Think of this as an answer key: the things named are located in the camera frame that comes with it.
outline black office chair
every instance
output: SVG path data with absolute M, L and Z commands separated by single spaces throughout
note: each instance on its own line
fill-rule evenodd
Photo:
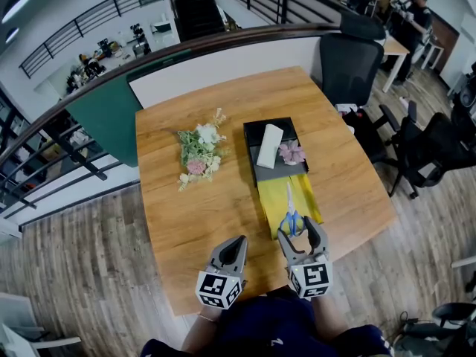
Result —
M 343 34 L 348 34 L 359 39 L 384 40 L 387 36 L 382 23 L 367 16 L 360 16 L 351 11 L 341 12 L 339 29 Z
M 413 192 L 411 199 L 418 197 L 417 187 L 433 187 L 438 184 L 449 170 L 457 170 L 476 165 L 476 153 L 465 147 L 455 127 L 444 114 L 438 112 L 424 130 L 416 125 L 417 105 L 411 101 L 408 116 L 400 126 L 388 107 L 380 106 L 383 115 L 371 123 L 363 110 L 344 117 L 345 122 L 356 130 L 356 138 L 373 162 L 383 162 L 398 169 L 398 175 L 391 197 L 402 177 L 405 177 Z M 384 144 L 377 129 L 389 123 L 395 135 L 385 145 L 393 145 L 396 159 L 388 158 Z
M 319 48 L 322 92 L 327 99 L 334 106 L 367 104 L 384 56 L 384 48 L 372 39 L 362 39 L 345 33 L 324 35 Z
M 365 14 L 365 10 L 367 9 L 370 0 L 347 0 L 347 6 L 349 9 L 354 10 L 360 15 Z

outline human arm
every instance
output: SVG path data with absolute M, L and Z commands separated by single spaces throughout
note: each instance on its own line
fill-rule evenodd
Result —
M 414 20 L 408 21 L 408 23 L 414 27 L 417 31 L 419 31 L 421 34 L 425 34 L 426 31 L 428 30 L 427 28 L 424 28 L 422 25 L 418 24 Z
M 211 344 L 215 337 L 218 320 L 221 314 L 221 309 L 204 306 L 200 315 L 196 319 L 195 324 L 192 325 L 192 328 L 185 338 L 181 349 L 184 352 L 195 354 Z
M 428 8 L 425 8 L 423 13 L 418 13 L 416 15 L 407 13 L 405 20 L 421 34 L 425 34 L 431 26 L 431 11 Z
M 311 299 L 311 304 L 315 327 L 323 341 L 331 342 L 349 329 L 344 314 L 339 311 L 331 296 L 314 297 Z

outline pink flower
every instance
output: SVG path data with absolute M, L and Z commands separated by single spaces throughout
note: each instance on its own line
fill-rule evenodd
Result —
M 205 171 L 206 167 L 207 165 L 200 160 L 189 160 L 187 162 L 188 172 L 192 175 L 201 175 Z
M 283 156 L 284 162 L 288 163 L 302 163 L 306 159 L 306 153 L 303 147 L 299 147 L 297 140 L 289 141 L 287 144 L 280 145 L 280 156 Z

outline wooden table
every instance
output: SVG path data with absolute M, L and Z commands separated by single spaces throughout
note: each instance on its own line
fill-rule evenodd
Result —
M 389 36 L 384 44 L 384 52 L 386 56 L 398 56 L 398 60 L 395 62 L 395 66 L 390 72 L 390 76 L 382 89 L 383 92 L 387 92 L 390 86 L 392 86 L 396 75 L 402 67 L 403 61 L 405 61 L 405 57 L 410 53 L 410 51 L 392 36 Z
M 219 133 L 227 136 L 231 153 L 213 182 L 191 184 L 180 193 L 181 149 L 173 132 L 207 123 L 218 107 L 228 117 Z M 248 283 L 240 298 L 287 284 L 286 259 L 278 242 L 271 240 L 243 135 L 244 122 L 286 116 L 291 116 L 307 154 L 309 179 L 333 260 L 395 219 L 388 194 L 363 149 L 299 67 L 220 83 L 139 111 L 136 131 L 147 224 L 176 315 L 199 311 L 194 293 L 199 271 L 218 244 L 240 234 L 248 238 Z M 295 244 L 304 249 L 307 238 L 299 237 Z

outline man in black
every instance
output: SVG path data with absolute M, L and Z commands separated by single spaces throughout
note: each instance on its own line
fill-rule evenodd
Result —
M 423 35 L 431 26 L 431 11 L 426 6 L 427 0 L 413 0 L 413 4 L 406 12 L 400 11 L 404 18 L 404 22 L 395 35 L 395 39 L 405 46 L 410 53 L 406 56 L 405 61 L 400 68 L 398 77 L 393 82 L 395 85 L 402 85 L 407 79 L 411 69 L 411 59 Z M 388 60 L 382 68 L 390 71 L 395 65 L 397 57 L 388 57 Z

